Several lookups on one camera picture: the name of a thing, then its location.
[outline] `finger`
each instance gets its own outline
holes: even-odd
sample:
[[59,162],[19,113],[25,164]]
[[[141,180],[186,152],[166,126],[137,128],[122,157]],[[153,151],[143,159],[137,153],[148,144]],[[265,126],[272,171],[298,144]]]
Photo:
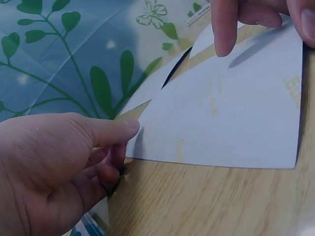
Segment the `finger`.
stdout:
[[94,166],[101,162],[105,157],[107,157],[109,153],[110,148],[109,147],[96,147],[93,149],[87,164],[85,165],[85,168],[88,168],[90,166]]
[[286,5],[286,0],[242,0],[242,2],[249,2],[261,6],[266,6],[275,10],[276,12],[286,15],[289,14],[289,10]]
[[100,163],[96,168],[96,176],[98,181],[104,186],[109,194],[112,188],[118,183],[120,174],[119,171],[107,165],[106,163]]
[[107,196],[118,181],[118,171],[103,165],[102,182],[97,176],[88,179],[80,174],[71,183],[53,192],[48,198],[48,212],[51,219],[59,220],[54,224],[59,227],[58,232],[73,227],[83,214]]
[[240,3],[238,20],[247,25],[262,25],[269,28],[278,28],[282,25],[281,16],[277,11],[249,2]]
[[310,47],[315,47],[315,1],[286,0],[293,24]]
[[126,158],[126,144],[116,144],[110,149],[105,163],[115,167],[117,170],[123,167]]
[[211,9],[216,53],[225,57],[236,43],[238,0],[211,0]]
[[92,142],[93,147],[108,147],[126,143],[139,131],[137,120],[118,122],[108,119],[87,118],[76,113],[68,114],[69,122]]

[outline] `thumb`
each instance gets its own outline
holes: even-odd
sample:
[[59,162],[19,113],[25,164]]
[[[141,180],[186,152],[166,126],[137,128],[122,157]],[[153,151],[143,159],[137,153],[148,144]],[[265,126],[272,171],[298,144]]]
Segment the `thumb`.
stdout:
[[286,0],[293,24],[303,41],[315,48],[315,1]]

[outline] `green leaf print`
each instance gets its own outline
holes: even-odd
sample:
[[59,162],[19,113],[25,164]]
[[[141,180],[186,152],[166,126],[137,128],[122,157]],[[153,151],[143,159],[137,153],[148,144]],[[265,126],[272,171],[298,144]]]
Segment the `green leaf print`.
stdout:
[[4,103],[0,101],[0,112],[3,112],[5,110]]
[[90,70],[90,79],[100,108],[112,118],[115,115],[113,114],[112,93],[105,72],[101,68],[93,66]]
[[42,0],[22,0],[22,3],[16,8],[24,13],[40,15],[43,9],[43,2]]
[[56,0],[52,7],[52,12],[60,11],[70,3],[70,0]]
[[194,2],[193,3],[193,10],[195,11],[195,12],[198,12],[202,7],[198,4],[198,3],[196,3],[196,2]]
[[123,94],[126,95],[133,76],[134,58],[131,51],[124,51],[120,59]]
[[176,28],[173,23],[164,23],[164,25],[161,27],[161,30],[163,30],[167,37],[175,40],[178,39]]
[[172,43],[163,43],[163,45],[162,45],[162,49],[163,49],[164,51],[168,51],[168,50],[170,50],[172,47],[173,47],[173,44],[172,44]]
[[192,12],[192,11],[189,11],[189,13],[187,13],[187,15],[188,15],[189,17],[192,17],[192,16],[193,16],[193,12]]
[[17,33],[11,33],[1,40],[2,50],[8,61],[16,53],[20,45],[20,36]]
[[153,73],[155,70],[157,70],[158,68],[158,64],[162,61],[163,57],[159,57],[157,59],[155,59],[153,62],[151,62],[147,68],[144,70],[144,72],[142,73],[140,79],[138,80],[138,82],[136,83],[136,85],[134,86],[135,90],[132,91],[131,93],[134,93],[138,87],[142,84],[142,82],[151,74]]
[[73,30],[81,19],[81,14],[77,11],[67,12],[62,15],[62,23],[67,32]]
[[34,29],[25,33],[26,43],[35,43],[45,37],[46,33],[42,30]]
[[21,19],[18,21],[18,25],[28,26],[28,25],[32,24],[33,22],[34,22],[34,20],[31,20],[31,19]]

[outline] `fingernail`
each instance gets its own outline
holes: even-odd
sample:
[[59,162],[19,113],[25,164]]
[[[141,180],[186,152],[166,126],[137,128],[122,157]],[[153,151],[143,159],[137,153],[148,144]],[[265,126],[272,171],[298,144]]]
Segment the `fingernail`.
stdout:
[[302,31],[311,40],[315,40],[315,11],[304,9],[301,16]]
[[125,124],[128,125],[132,129],[139,129],[139,126],[140,126],[139,121],[137,121],[135,119],[126,121]]
[[265,26],[268,28],[277,28],[280,27],[277,23],[275,23],[274,21],[270,21],[268,19],[264,19],[264,20],[260,20],[256,22],[257,25],[261,25],[261,26]]

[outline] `wooden table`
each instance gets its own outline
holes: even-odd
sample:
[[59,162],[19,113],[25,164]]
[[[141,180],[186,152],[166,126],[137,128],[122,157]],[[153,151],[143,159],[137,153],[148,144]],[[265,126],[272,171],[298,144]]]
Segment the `wooden table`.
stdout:
[[[199,24],[194,30],[204,27]],[[239,41],[261,30],[244,27]],[[214,53],[211,47],[185,60],[175,77]],[[295,170],[132,159],[108,201],[109,224],[101,219],[107,211],[104,202],[93,210],[94,218],[110,236],[315,236],[315,53],[306,53],[302,140]],[[144,107],[118,119],[137,118]]]

